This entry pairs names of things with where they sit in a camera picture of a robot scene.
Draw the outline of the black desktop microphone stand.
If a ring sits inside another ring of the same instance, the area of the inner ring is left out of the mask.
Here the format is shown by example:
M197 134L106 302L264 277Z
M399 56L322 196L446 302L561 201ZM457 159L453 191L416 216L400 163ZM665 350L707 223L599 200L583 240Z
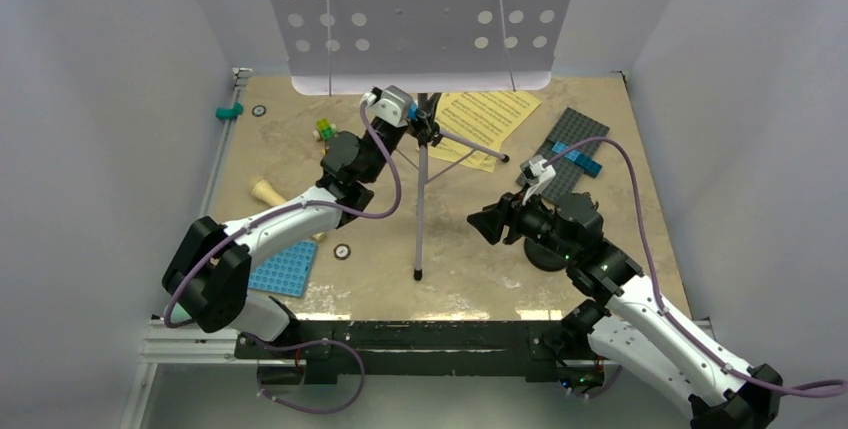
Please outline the black desktop microphone stand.
M565 269L568 262L556 253L536 242L525 239L523 250L527 260L536 268L545 272L558 272Z

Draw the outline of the yellow sheet music page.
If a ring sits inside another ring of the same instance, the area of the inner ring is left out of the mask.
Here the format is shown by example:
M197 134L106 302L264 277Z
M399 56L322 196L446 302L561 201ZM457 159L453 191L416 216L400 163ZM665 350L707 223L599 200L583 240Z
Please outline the yellow sheet music page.
M436 122L449 133L495 149L540 105L526 91L446 93L438 103Z
M500 162L494 156L447 139L443 139L435 147L429 146L428 154L431 158L450 163L459 161L462 166L485 172L493 172Z

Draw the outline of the lilac tripod music stand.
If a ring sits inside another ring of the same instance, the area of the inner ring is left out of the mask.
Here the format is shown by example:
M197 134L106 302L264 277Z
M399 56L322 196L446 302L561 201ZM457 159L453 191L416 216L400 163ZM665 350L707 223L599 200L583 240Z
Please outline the lilac tripod music stand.
M414 101L535 90L551 79L571 0L270 0L293 87L359 97L395 85Z

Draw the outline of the cream yellow microphone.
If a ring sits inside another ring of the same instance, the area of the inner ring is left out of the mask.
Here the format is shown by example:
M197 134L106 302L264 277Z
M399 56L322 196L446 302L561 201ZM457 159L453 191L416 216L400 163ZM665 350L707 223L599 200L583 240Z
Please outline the cream yellow microphone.
M264 238L275 243L282 242L284 247L307 239L301 200L292 203L262 178L254 178L249 186L253 198L266 204L265 209L251 217L252 221L262 220L257 228L262 229Z

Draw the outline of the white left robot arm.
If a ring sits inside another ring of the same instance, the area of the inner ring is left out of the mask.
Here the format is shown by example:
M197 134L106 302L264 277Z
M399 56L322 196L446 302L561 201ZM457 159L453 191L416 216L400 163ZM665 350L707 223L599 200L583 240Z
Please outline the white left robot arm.
M206 333L232 328L259 338L272 357L284 358L297 348L294 314L272 296L249 291L251 272L272 256L321 232L358 218L370 218L373 199L368 184L384 168L399 176L391 154L404 135L435 129L441 96L411 96L395 86L374 88L360 101L366 132L341 131L325 144L322 176L300 196L258 214L218 223L209 216L194 221L162 279L171 298L163 321L179 327L175 308L186 324Z

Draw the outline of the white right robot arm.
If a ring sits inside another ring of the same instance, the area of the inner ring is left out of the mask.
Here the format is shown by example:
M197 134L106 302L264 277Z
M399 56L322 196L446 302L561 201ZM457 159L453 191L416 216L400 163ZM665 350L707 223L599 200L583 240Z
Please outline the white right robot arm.
M576 356L590 351L650 385L692 428L765 428L782 378L723 348L663 295L652 279L603 234L590 196L570 194L547 207L540 196L505 193L467 218L490 244L534 243L564 263L586 299L563 321L561 341Z

